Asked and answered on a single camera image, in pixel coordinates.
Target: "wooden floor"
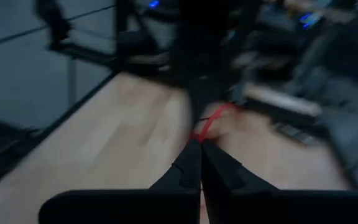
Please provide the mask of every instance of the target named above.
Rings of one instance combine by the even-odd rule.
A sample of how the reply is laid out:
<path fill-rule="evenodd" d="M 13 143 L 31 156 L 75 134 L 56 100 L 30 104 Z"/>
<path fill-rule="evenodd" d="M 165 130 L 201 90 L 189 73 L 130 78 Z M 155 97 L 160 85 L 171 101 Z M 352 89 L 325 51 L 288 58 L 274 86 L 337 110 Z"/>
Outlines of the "wooden floor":
<path fill-rule="evenodd" d="M 150 187 L 185 145 L 188 117 L 183 91 L 118 75 L 0 181 L 0 223 L 37 223 L 40 206 L 70 189 Z M 244 112 L 219 144 L 279 188 L 348 188 L 329 149 L 291 142 L 267 122 Z"/>

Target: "led light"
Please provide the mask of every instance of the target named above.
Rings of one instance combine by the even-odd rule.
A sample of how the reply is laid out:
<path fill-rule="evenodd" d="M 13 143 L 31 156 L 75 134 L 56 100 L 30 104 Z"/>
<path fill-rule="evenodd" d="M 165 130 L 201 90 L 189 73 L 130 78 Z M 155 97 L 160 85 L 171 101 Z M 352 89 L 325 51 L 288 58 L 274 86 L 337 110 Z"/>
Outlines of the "led light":
<path fill-rule="evenodd" d="M 302 16 L 299 21 L 303 21 L 303 20 L 307 19 L 310 15 L 311 15 L 311 13 Z"/>
<path fill-rule="evenodd" d="M 160 4 L 159 1 L 154 0 L 154 1 L 150 2 L 149 7 L 152 8 L 152 9 L 154 9 L 154 8 L 156 8 L 159 4 Z"/>

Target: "red wire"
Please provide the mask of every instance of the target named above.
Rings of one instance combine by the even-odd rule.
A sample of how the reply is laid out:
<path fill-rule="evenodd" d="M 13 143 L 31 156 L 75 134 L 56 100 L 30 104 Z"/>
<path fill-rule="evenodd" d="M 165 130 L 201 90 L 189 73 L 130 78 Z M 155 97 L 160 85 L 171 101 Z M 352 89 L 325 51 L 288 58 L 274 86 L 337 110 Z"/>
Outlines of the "red wire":
<path fill-rule="evenodd" d="M 226 104 L 223 104 L 222 106 L 220 106 L 213 114 L 212 116 L 207 120 L 203 130 L 201 131 L 201 134 L 198 136 L 198 141 L 200 143 L 202 143 L 206 137 L 206 133 L 208 132 L 208 129 L 209 127 L 211 127 L 212 125 L 212 122 L 215 120 L 215 119 L 218 119 L 220 116 L 221 116 L 221 113 L 226 110 L 226 109 L 230 109 L 230 108 L 234 108 L 237 110 L 237 107 L 234 106 L 233 104 L 231 103 L 226 103 Z"/>

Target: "floor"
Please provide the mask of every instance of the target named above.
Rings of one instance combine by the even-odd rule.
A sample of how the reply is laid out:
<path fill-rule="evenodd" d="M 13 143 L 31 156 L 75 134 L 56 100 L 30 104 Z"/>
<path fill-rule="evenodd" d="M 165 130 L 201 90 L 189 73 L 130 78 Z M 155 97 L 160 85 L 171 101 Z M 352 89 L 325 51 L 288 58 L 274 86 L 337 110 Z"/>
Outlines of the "floor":
<path fill-rule="evenodd" d="M 187 100 L 183 90 L 118 74 L 0 180 L 0 223 L 37 223 L 41 205 L 66 190 L 149 188 L 188 140 Z M 274 186 L 349 188 L 324 144 L 301 146 L 252 112 L 239 113 L 235 122 L 219 146 Z M 207 224 L 205 206 L 200 212 Z"/>
<path fill-rule="evenodd" d="M 114 4 L 112 0 L 58 1 L 65 17 L 75 17 Z M 0 0 L 0 39 L 40 28 L 41 21 L 33 10 L 34 0 Z M 72 21 L 72 39 L 99 50 L 112 52 L 115 8 L 109 8 Z M 172 29 L 151 25 L 162 44 Z M 46 128 L 72 102 L 68 99 L 68 58 L 49 52 L 46 29 L 0 43 L 0 120 L 18 127 Z M 109 70 L 76 63 L 76 100 L 80 100 L 109 75 Z"/>

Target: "wire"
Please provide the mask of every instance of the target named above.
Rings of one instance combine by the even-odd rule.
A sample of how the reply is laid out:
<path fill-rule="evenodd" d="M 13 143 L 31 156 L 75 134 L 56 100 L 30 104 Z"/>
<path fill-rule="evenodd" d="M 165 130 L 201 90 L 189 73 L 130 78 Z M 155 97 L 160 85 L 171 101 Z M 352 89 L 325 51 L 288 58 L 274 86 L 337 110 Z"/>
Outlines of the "wire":
<path fill-rule="evenodd" d="M 211 117 L 208 117 L 208 118 L 200 118 L 198 121 L 205 121 L 207 119 L 210 119 Z"/>
<path fill-rule="evenodd" d="M 206 137 L 206 133 L 208 132 L 209 127 L 211 127 L 212 123 L 214 120 L 218 119 L 221 116 L 221 113 L 226 110 L 226 109 L 235 109 L 238 110 L 238 108 L 231 104 L 231 103 L 226 103 L 222 106 L 220 106 L 213 114 L 210 118 L 208 118 L 208 121 L 206 122 L 203 130 L 201 131 L 201 134 L 198 136 L 198 141 L 200 143 L 202 143 Z"/>

